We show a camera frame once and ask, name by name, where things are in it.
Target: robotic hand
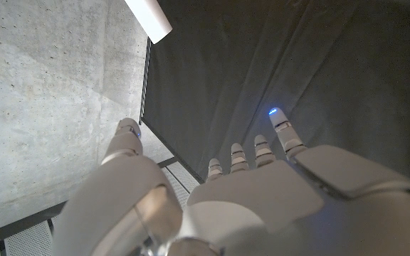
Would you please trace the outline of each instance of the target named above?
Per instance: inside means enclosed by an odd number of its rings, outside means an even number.
[[[307,149],[283,112],[269,112],[288,161],[255,138],[231,173],[210,160],[184,210],[142,156],[134,120],[118,124],[100,168],[68,201],[54,255],[410,255],[410,180],[333,146]]]

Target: concrete wall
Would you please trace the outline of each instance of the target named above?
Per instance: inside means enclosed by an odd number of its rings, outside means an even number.
[[[0,227],[67,200],[138,119],[146,43],[124,0],[0,0]]]

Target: dark curtain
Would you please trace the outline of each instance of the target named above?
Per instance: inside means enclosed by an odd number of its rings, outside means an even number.
[[[410,1],[159,3],[174,30],[152,46],[143,118],[190,172],[228,172],[235,142],[252,163],[257,134],[283,159],[280,107],[307,146],[410,177]]]

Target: fluorescent light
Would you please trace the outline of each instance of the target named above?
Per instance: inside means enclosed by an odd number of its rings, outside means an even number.
[[[156,0],[125,1],[145,30],[145,33],[149,36],[149,39],[151,39],[151,42],[159,42],[172,31],[172,26],[170,26],[167,17]]]

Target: dark fabric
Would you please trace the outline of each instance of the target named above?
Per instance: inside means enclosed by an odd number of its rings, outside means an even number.
[[[410,177],[410,1],[159,1],[174,30],[152,46],[144,118],[203,179],[231,145],[254,159],[268,111],[303,142]]]

